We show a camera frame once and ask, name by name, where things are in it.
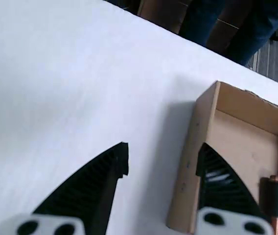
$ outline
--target black plastic fin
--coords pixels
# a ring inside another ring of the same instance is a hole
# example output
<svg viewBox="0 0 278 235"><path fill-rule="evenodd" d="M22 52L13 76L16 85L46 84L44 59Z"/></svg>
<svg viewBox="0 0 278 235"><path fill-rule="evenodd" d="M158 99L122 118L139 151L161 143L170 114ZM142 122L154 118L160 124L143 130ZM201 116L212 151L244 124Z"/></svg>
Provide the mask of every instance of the black plastic fin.
<svg viewBox="0 0 278 235"><path fill-rule="evenodd" d="M199 151L196 174L201 177L199 209L214 207L267 219L239 176L207 143Z"/></svg>
<svg viewBox="0 0 278 235"><path fill-rule="evenodd" d="M128 175L128 144L121 142L71 175L33 213L78 217L86 234L104 235L123 175Z"/></svg>

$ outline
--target person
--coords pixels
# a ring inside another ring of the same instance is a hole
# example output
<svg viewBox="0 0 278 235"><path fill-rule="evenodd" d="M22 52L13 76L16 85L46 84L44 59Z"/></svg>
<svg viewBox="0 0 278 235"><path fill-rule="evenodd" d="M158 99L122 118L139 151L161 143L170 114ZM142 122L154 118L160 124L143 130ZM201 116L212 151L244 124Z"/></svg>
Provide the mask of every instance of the person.
<svg viewBox="0 0 278 235"><path fill-rule="evenodd" d="M225 0L193 0L179 35L205 46L224 5ZM278 0L257 0L223 55L245 65L277 29Z"/></svg>

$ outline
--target open cardboard box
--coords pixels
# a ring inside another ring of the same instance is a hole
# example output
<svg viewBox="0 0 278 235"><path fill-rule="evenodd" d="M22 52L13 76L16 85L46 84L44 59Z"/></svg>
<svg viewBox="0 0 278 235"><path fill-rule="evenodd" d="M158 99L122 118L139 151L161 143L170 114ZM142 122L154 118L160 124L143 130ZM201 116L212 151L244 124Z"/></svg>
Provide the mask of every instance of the open cardboard box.
<svg viewBox="0 0 278 235"><path fill-rule="evenodd" d="M262 177L278 174L278 106L249 91L215 82L196 101L182 152L167 226L194 233L203 142L235 170L259 202Z"/></svg>

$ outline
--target black cylinder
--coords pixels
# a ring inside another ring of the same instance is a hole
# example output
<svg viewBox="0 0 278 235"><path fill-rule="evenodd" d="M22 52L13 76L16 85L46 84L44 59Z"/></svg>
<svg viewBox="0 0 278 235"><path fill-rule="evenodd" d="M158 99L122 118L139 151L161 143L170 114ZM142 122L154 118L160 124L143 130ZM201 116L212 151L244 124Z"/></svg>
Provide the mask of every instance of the black cylinder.
<svg viewBox="0 0 278 235"><path fill-rule="evenodd" d="M268 214L272 217L278 217L278 182L268 182Z"/></svg>

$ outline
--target white part with holes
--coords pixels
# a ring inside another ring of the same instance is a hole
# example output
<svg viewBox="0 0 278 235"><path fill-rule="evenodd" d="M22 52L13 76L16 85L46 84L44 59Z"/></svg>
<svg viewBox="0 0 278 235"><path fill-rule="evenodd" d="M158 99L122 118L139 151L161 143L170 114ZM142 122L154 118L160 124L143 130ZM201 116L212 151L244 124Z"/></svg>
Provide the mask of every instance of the white part with holes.
<svg viewBox="0 0 278 235"><path fill-rule="evenodd" d="M206 215L213 215L212 221L205 219ZM250 223L250 231L245 225ZM198 211L195 235L273 235L271 225L262 218L224 211L211 207L204 207Z"/></svg>
<svg viewBox="0 0 278 235"><path fill-rule="evenodd" d="M32 232L18 233L19 227L30 221L37 223L37 226L32 229ZM85 234L84 225L79 218L43 214L19 214L0 224L0 235L61 235L64 234L61 230L59 230L59 233L56 231L64 225L73 227L72 233L66 234Z"/></svg>

